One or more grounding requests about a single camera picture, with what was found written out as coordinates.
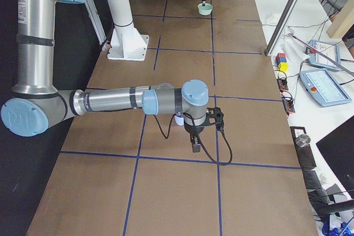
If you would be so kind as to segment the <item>black orange connector right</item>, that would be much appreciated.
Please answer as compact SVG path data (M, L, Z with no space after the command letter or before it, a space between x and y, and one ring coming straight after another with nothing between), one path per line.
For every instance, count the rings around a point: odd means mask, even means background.
M287 114L295 113L294 99L292 97L282 96L282 102L283 102L284 110Z

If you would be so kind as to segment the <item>silver metal cylinder weight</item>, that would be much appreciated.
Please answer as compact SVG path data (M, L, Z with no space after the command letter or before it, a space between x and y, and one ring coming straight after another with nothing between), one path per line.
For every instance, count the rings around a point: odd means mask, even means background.
M311 139L307 134L300 134L295 138L295 144L300 148L308 146L310 142Z

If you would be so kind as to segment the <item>black metal plate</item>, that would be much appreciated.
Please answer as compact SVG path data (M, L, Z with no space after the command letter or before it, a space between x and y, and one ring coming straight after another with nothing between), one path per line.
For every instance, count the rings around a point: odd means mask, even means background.
M290 131L293 139L293 143L295 146L295 151L298 157L298 161L300 164L300 167L303 170L313 170L316 168L316 163L315 159L313 157L313 153L310 147L310 144L308 143L306 146L299 146L296 143L296 139L302 135L306 134L306 130L304 127L296 127L296 126L290 126Z

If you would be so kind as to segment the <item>teach pendant tablet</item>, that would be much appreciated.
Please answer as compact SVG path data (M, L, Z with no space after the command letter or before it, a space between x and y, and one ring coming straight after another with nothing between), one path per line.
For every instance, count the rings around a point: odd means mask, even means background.
M309 95L322 107L346 104L352 101L327 69L300 71L299 77Z
M309 41L309 45L315 50L328 56L331 60L335 61L339 65L341 64L340 50L337 44L331 44L315 39ZM309 64L315 67L324 67L332 71L340 71L341 69L335 64L324 58L318 53L312 52L309 48L306 48L306 53L309 55Z

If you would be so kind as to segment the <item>white folded paper towel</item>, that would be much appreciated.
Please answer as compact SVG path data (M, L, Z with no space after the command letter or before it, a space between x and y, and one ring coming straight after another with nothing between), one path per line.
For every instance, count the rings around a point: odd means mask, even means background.
M295 64L300 63L309 58L309 55L304 53L301 44L298 44L290 36L283 35L279 41L279 52L285 54L287 62Z

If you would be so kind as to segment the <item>white pedestal column base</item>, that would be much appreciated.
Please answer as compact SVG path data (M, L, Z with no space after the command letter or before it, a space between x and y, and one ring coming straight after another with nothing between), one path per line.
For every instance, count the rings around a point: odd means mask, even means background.
M113 19L110 60L143 61L149 42L148 35L141 35L135 28L129 0L107 0Z

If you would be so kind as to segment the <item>black orange connector left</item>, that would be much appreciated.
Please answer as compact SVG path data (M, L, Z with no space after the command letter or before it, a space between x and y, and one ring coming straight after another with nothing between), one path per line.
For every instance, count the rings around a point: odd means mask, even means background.
M278 88L279 88L280 92L289 91L288 82L287 82L286 78L278 78L277 84L278 84Z

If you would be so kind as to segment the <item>black orange connector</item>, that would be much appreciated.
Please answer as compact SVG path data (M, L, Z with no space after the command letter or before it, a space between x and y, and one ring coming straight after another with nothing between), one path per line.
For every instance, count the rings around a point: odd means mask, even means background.
M278 84L278 88L279 88L280 92L289 91L288 82L287 82L286 78L278 78L277 84Z
M294 99L292 97L282 96L282 102L283 102L284 110L287 114L295 113Z

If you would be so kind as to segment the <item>red block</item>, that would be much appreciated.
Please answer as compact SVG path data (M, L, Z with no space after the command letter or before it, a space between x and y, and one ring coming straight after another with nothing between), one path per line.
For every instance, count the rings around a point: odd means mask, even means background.
M285 57L285 54L284 53L278 53L278 55L276 56L276 58L279 58L279 57Z

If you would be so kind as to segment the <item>light blue plastic cup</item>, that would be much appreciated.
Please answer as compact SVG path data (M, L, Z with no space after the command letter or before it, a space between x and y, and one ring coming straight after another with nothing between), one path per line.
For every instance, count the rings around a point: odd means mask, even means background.
M183 126L184 125L184 116L183 115L175 115L175 117L174 117L174 119L175 119L175 122L176 122L176 124L178 125L178 126Z

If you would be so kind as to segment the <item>far teach pendant tablet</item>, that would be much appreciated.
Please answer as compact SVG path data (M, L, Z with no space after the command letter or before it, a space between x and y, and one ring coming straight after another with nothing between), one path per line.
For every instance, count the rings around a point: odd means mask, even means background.
M340 50L337 44L331 44L315 39L309 41L309 45L315 50L328 56L331 60L335 61L339 65L341 64ZM341 69L335 64L324 58L318 53L312 52L309 48L306 48L306 53L309 55L309 64L315 67L324 67L332 71L340 71Z

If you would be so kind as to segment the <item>light green bowl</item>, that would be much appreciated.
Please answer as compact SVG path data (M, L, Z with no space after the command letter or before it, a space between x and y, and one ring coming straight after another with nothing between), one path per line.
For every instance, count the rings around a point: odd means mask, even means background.
M197 5L198 13L200 15L210 15L213 10L213 5L209 3L200 3Z

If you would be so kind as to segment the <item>grabber reacher stick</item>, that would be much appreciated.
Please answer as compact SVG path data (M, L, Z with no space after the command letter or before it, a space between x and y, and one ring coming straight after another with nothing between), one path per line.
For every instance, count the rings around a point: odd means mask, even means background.
M310 50L313 50L315 53L319 54L320 56L324 57L326 60L330 61L332 64L334 64L335 66L339 67L342 71L348 73L349 75L353 76L353 72L348 70L347 68L343 67L342 65L338 64L336 61L333 61L330 57L328 57L327 55L323 54L321 51L316 50L314 47L312 47L311 45L309 45L308 43L302 41L301 39L299 39L298 37L296 37L294 34L289 33L288 34L290 37L294 38L295 40L299 41L300 43L304 44L307 48L309 48Z

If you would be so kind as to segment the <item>yellow block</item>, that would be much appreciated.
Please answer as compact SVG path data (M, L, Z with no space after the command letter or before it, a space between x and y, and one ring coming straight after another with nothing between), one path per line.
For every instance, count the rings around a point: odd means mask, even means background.
M279 62L278 69L280 71L286 72L288 70L288 63L287 62Z

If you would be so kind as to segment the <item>white crumpled tissue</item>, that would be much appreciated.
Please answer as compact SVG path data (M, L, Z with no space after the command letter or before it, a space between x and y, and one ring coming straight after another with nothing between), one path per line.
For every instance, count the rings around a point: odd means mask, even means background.
M280 13L269 13L266 15L263 24L277 25L280 20Z

